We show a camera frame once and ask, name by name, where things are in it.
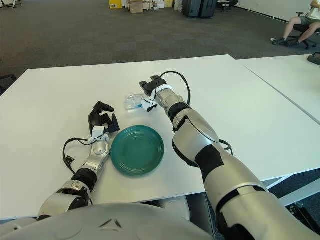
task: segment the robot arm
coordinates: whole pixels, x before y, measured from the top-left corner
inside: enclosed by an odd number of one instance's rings
[[[91,133],[91,137],[86,144],[91,145],[88,158],[75,172],[71,180],[67,181],[43,203],[38,213],[38,220],[88,206],[91,192],[103,173],[105,162],[110,155],[107,133],[120,130],[115,114],[112,114],[111,120],[107,113],[100,115],[104,111],[113,112],[114,109],[99,101],[88,116]]]
[[[188,165],[201,169],[218,229],[226,239],[319,239],[241,161],[223,149],[213,128],[166,81],[158,76],[151,79],[140,83],[150,96],[143,107],[164,108],[175,132],[173,149]]]

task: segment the black bag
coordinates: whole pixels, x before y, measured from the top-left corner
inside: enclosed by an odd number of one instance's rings
[[[314,54],[308,56],[308,61],[320,65],[320,52],[316,51]]]

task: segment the person's leg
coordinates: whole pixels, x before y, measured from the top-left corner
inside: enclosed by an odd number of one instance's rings
[[[288,24],[286,25],[285,30],[284,30],[284,34],[283,34],[284,40],[287,40],[288,36],[290,35],[292,30],[294,29],[295,24],[297,24],[297,25],[302,24],[302,19],[299,16],[291,18],[290,21],[288,22]]]
[[[298,39],[299,44],[310,38],[317,29],[320,29],[320,21],[310,24],[309,29]]]

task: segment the green plate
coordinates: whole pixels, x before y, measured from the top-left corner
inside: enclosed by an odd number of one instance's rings
[[[115,168],[127,176],[141,176],[154,170],[165,152],[161,136],[148,126],[131,126],[121,131],[111,146]]]

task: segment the black cable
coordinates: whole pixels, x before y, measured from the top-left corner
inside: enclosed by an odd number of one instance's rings
[[[186,85],[186,88],[187,88],[187,91],[188,91],[188,101],[187,101],[187,104],[190,106],[191,92],[190,92],[190,88],[189,88],[189,85],[188,85],[188,82],[187,82],[186,78],[185,78],[181,73],[179,73],[179,72],[177,72],[177,71],[166,71],[166,72],[164,72],[164,73],[162,73],[162,74],[160,75],[160,78],[161,78],[163,75],[169,74],[169,73],[178,74],[178,75],[182,78],[182,80],[185,82],[185,85]]]
[[[160,81],[161,77],[158,78],[158,82],[156,83],[156,86],[155,86],[155,91],[154,91],[154,98],[152,100],[152,102],[156,99],[156,96],[157,96],[157,88],[159,87],[159,81]]]
[[[228,142],[226,142],[225,140],[222,140],[222,139],[220,139],[219,142],[221,144],[227,145],[228,147],[224,148],[224,150],[226,150],[226,151],[230,150],[231,151],[231,155],[232,156],[234,155],[234,152],[232,151],[231,145]]]
[[[79,143],[81,143],[82,145],[85,145],[85,146],[90,146],[92,144],[94,144],[97,140],[95,140],[94,142],[92,143],[89,143],[89,144],[86,144],[86,143],[83,143],[81,141],[88,141],[88,139],[84,139],[84,138],[70,138],[69,140],[67,140],[63,146],[63,150],[62,150],[62,157],[63,157],[63,162],[64,164],[66,165],[66,167],[74,174],[76,174],[76,172],[72,169],[71,167],[71,163],[75,160],[74,158],[70,157],[70,156],[66,156],[65,154],[65,151],[66,151],[66,147],[69,143],[73,142],[73,141],[78,141]]]

